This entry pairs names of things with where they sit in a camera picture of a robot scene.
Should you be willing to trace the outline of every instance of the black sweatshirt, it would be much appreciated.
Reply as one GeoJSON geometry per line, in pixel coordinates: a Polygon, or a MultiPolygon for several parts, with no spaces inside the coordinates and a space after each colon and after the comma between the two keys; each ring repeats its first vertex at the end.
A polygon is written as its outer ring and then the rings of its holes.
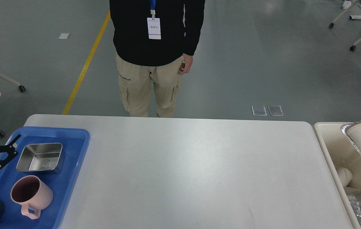
{"type": "Polygon", "coordinates": [[[151,4],[148,0],[110,0],[109,7],[115,28],[115,49],[123,60],[140,66],[162,66],[183,53],[195,54],[205,0],[156,0],[161,39],[149,39],[147,18],[151,17],[151,4]]]}

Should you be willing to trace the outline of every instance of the blue lanyard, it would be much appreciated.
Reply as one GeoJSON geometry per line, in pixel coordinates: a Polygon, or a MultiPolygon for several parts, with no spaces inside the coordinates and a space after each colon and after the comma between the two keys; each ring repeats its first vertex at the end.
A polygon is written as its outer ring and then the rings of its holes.
{"type": "Polygon", "coordinates": [[[156,0],[149,0],[149,2],[151,3],[151,10],[155,10],[156,0]]]}
{"type": "Polygon", "coordinates": [[[152,19],[155,19],[155,5],[156,5],[156,0],[149,0],[149,2],[151,3],[151,14],[152,14],[152,19]]]}

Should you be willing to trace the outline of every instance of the hand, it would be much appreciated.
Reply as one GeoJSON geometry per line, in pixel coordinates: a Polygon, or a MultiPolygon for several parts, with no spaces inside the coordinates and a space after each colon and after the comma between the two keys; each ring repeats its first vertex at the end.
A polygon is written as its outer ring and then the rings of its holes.
{"type": "Polygon", "coordinates": [[[193,56],[189,56],[187,54],[183,54],[184,63],[182,63],[182,67],[179,68],[177,74],[186,74],[189,73],[190,67],[192,67],[193,56]]]}

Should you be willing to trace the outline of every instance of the cargo pocket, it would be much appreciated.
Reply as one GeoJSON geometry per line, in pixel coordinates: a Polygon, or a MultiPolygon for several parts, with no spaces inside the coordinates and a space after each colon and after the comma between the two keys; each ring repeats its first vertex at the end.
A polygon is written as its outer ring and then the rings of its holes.
{"type": "Polygon", "coordinates": [[[124,105],[126,111],[131,111],[128,103],[128,87],[120,89],[121,102],[124,105]]]}
{"type": "Polygon", "coordinates": [[[122,79],[122,76],[119,73],[118,73],[118,84],[120,87],[121,102],[124,105],[124,108],[126,111],[131,111],[131,108],[129,107],[129,102],[128,102],[128,85],[127,85],[127,82],[122,79]]]}
{"type": "Polygon", "coordinates": [[[176,96],[179,93],[179,88],[180,85],[176,84],[174,87],[169,89],[170,91],[169,91],[168,99],[166,100],[165,106],[162,108],[174,107],[176,105],[176,96]]]}

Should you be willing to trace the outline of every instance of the stainless steel container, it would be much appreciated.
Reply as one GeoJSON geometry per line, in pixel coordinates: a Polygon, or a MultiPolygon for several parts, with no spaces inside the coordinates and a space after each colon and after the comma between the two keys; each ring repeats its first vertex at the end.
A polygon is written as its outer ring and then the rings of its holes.
{"type": "Polygon", "coordinates": [[[16,170],[20,172],[59,173],[63,164],[61,143],[41,143],[25,146],[16,170]]]}

